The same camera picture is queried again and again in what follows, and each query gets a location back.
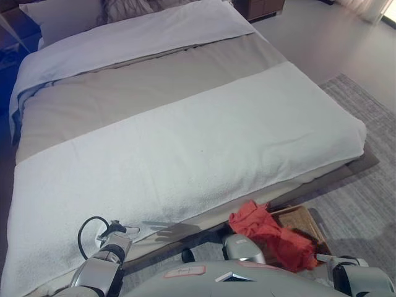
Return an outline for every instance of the wooden nightstand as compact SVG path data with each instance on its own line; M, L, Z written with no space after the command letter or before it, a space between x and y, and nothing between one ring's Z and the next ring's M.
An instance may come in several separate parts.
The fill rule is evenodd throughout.
M234 7L248 21L281 12L285 0L233 0Z

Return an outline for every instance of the red towel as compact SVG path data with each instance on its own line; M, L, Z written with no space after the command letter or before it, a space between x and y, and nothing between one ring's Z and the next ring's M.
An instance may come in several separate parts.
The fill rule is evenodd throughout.
M312 256L315 253L313 243L288 228L279 227L268 213L267 206L257 206L252 200L246 202L238 213L230 215L231 228L255 242L265 241L284 268L292 272L315 268L317 261Z

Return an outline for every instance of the wicker basket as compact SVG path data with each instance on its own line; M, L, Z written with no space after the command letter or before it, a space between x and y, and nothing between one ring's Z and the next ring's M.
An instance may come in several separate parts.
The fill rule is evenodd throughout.
M317 253L331 255L330 249L325 242L325 238L316 225L314 219L304 206L288 207L271 213L272 217L281 227L291 228L302 236L313 240L317 246ZM265 244L261 246L265 261L273 266L282 267L281 263L267 249Z

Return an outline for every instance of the gray pillow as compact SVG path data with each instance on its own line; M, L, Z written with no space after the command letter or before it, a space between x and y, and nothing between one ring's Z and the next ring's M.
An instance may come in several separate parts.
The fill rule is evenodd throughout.
M155 12L158 12L167 8L185 5L190 2L194 2L198 0L147 0L147 1L150 4L151 8Z
M108 24L154 12L146 0L105 0L104 11Z
M45 46L104 24L100 0L45 0L19 8L40 26Z

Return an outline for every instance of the rug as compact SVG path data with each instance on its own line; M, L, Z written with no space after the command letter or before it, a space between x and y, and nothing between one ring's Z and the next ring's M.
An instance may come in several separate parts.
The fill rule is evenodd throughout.
M380 163L289 204L309 209L332 254L363 258L395 282L395 115L343 74L320 87L366 124L367 143ZM170 245L168 252L129 267L121 296L180 261L184 247L191 248L198 261L223 259L220 235L200 233L176 249Z

